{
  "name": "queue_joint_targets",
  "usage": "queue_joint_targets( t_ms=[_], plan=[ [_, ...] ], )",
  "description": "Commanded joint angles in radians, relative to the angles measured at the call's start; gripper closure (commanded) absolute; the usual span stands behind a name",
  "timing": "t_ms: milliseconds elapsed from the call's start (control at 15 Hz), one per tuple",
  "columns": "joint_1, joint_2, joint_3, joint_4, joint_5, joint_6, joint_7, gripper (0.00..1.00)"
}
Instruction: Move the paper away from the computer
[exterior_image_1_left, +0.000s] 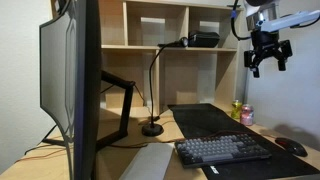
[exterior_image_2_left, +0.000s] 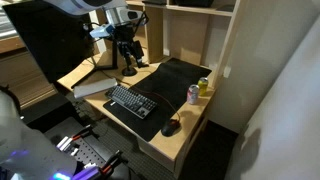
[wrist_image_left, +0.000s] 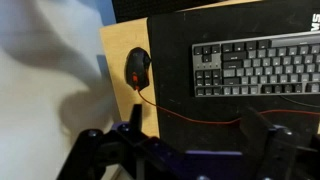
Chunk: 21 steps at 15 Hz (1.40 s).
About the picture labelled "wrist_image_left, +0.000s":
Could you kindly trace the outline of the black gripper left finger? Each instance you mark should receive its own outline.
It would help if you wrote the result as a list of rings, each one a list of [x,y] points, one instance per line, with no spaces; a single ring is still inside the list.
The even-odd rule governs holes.
[[[132,130],[142,129],[142,105],[134,104],[129,119],[129,125]]]

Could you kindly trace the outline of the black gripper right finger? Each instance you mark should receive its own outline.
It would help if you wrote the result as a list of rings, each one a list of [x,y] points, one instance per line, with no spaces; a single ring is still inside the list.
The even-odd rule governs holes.
[[[240,129],[248,140],[248,153],[255,157],[264,154],[268,138],[276,132],[275,126],[253,108],[242,111]]]

